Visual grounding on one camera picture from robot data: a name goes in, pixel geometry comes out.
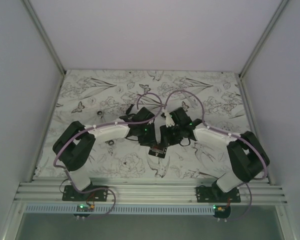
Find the black fuse box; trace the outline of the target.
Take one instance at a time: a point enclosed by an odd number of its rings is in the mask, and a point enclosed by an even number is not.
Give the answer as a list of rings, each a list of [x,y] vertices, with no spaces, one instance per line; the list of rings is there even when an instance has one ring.
[[[152,146],[149,149],[148,154],[154,157],[162,158],[164,159],[166,156],[167,148],[162,146]]]

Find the clear plastic fuse box cover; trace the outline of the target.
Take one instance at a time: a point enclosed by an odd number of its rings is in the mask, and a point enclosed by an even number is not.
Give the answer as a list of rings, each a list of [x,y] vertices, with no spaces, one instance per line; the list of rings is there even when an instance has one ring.
[[[153,147],[151,148],[151,150],[152,150],[153,152],[159,153],[159,154],[163,154],[163,153],[166,151],[166,149],[165,149],[164,147],[161,147],[161,146],[153,146]]]

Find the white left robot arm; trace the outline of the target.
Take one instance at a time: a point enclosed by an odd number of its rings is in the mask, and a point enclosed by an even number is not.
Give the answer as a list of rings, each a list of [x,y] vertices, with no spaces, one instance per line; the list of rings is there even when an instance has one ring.
[[[53,166],[64,170],[74,188],[74,195],[86,201],[93,191],[86,170],[93,146],[128,136],[141,136],[146,131],[145,127],[155,118],[156,115],[142,107],[136,114],[121,116],[99,125],[84,125],[74,121],[52,147],[55,153]]]

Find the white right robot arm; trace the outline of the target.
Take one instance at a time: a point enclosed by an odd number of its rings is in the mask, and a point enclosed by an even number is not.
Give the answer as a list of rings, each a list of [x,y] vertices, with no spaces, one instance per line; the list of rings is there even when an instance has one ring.
[[[199,118],[191,120],[181,108],[172,112],[164,109],[162,115],[165,125],[160,127],[160,143],[163,146],[170,147],[188,139],[212,149],[225,150],[231,169],[211,186],[211,195],[216,202],[224,202],[232,189],[250,182],[259,173],[263,172],[264,178],[268,175],[270,159],[253,132],[231,133]]]

